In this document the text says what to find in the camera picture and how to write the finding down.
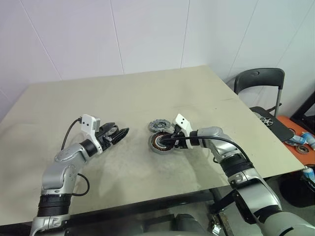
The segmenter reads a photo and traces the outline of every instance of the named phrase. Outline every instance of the robotic arm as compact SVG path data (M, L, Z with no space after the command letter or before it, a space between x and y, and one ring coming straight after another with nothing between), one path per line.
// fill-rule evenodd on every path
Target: robotic arm
M209 148L225 172L233 191L211 211L218 213L235 201L243 219L257 224L266 236L313 236L315 227L299 216L283 212L274 191L254 168L252 162L232 139L219 127L193 131L187 119L178 114L172 127L160 131L149 139L153 151L167 154L173 148Z
M55 162L45 170L37 217L33 219L30 236L46 230L62 229L67 224L71 196L83 196L90 187L86 177L79 171L95 154L101 154L115 145L129 131L129 128L119 130L115 123L106 123L100 127L100 119L87 114L82 115L79 122L86 140L61 150ZM73 194L78 175L88 184L84 194Z

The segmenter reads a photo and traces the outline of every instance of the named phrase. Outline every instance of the metal gear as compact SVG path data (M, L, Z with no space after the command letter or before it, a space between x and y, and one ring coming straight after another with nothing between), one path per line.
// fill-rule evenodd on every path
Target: metal gear
M274 121L271 118L268 117L262 117L260 118L260 120L266 125L266 126L270 126L273 125Z
M298 145L298 146L296 146L296 147L295 147L295 150L296 150L298 153L300 153L300 154L307 154L307 153L310 152L310 150L309 150L307 147L303 146L303 145Z
M152 151L158 153L158 154L168 154L169 152L172 151L172 149L174 147L168 147L168 146L164 146L162 145L159 140L161 139L162 136L164 136L165 134L168 134L168 133L165 133L165 132L158 132L158 133L155 133L154 135L152 135L150 138L149 138L149 146L150 148L152 149Z
M165 119L156 119L149 123L149 129L152 132L159 132L165 129L169 129L171 127L171 123Z

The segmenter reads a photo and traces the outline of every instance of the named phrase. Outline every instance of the beige table surface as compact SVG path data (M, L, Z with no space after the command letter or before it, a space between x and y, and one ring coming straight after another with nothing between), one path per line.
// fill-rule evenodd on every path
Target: beige table surface
M83 169L91 182L74 197L72 214L227 185L208 149L158 155L148 147L148 123L184 115L193 129L220 126L246 151L263 177L303 168L207 66L34 84L0 124L0 223L31 221L41 176L64 134L82 114L130 127L128 135ZM77 124L67 145L83 136ZM78 178L77 192L85 190Z

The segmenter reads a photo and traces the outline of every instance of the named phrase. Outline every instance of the white wall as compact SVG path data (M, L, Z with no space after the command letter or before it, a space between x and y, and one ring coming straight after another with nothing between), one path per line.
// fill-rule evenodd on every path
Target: white wall
M314 0L0 0L0 120L30 83L207 64L286 72L280 113L315 89ZM269 108L276 89L250 88Z

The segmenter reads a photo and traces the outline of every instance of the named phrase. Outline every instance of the floor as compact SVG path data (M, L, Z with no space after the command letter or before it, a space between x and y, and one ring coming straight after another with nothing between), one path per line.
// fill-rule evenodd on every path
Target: floor
M315 225L315 206L308 206L304 208L297 208L290 205L280 194L279 184L281 177L273 177L267 181L269 186L276 192L282 203L284 211L295 213ZM230 186L222 187L219 189L222 195L231 191ZM208 228L208 212L206 205L209 202L193 203L181 206L175 206L170 209L153 211L145 214L132 215L129 217L120 218L115 221L101 222L93 225L82 226L75 230L79 236L85 235L112 235L112 236L130 236L136 235L142 231L140 222L144 219L161 217L169 214L190 214L192 215L200 225L207 230ZM249 225L243 221L235 204L231 204L225 209L225 215L228 218L229 224L235 236L261 236L260 229L257 225ZM169 229L169 223L159 223L150 226L150 231L165 231ZM224 236L223 230L220 232L220 236Z

